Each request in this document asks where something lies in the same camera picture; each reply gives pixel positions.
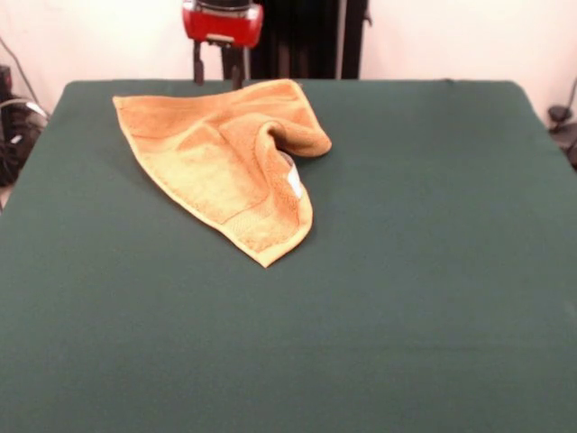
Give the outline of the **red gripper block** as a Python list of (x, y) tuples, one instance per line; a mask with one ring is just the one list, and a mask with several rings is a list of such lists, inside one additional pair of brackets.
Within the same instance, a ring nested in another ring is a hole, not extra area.
[(253, 48), (261, 36), (264, 11), (252, 1), (183, 1), (182, 18), (193, 44), (193, 79), (203, 86), (202, 42), (233, 46), (229, 50), (233, 89), (243, 87), (243, 49)]

